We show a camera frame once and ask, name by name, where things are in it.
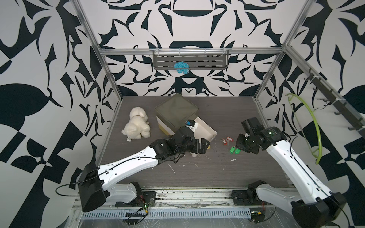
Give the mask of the white drawer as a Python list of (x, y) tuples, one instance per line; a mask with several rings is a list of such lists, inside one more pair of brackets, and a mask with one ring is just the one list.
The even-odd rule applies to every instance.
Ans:
[(201, 118), (196, 117), (194, 121), (198, 124), (194, 134), (195, 139), (205, 138), (211, 142), (216, 137), (217, 132)]

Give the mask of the grey-yellow mini drawer cabinet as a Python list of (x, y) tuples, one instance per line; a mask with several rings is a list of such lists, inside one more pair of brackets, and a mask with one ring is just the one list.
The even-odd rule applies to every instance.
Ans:
[(195, 119), (199, 107), (181, 94), (169, 97), (155, 107), (159, 129), (165, 135), (173, 135), (188, 119)]

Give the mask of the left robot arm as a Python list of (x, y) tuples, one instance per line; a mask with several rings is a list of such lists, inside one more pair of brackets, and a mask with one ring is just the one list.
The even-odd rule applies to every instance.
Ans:
[(184, 126), (127, 158), (101, 166), (87, 164), (78, 182), (82, 211), (93, 211), (111, 199), (130, 204), (141, 196), (140, 186), (131, 182), (117, 187), (118, 182), (164, 162), (177, 163), (185, 153), (205, 154), (209, 146), (207, 139), (195, 138), (194, 130)]

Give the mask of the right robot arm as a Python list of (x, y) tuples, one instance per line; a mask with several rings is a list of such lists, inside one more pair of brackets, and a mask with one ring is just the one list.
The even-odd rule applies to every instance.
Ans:
[(236, 148), (247, 153), (266, 151), (293, 182), (297, 194), (289, 195), (264, 181), (248, 185), (247, 201), (270, 203), (291, 214), (302, 228), (321, 228), (337, 219), (347, 201), (342, 193), (333, 192), (322, 183), (295, 153), (285, 135), (277, 127), (265, 128), (254, 117), (242, 122), (244, 134)]

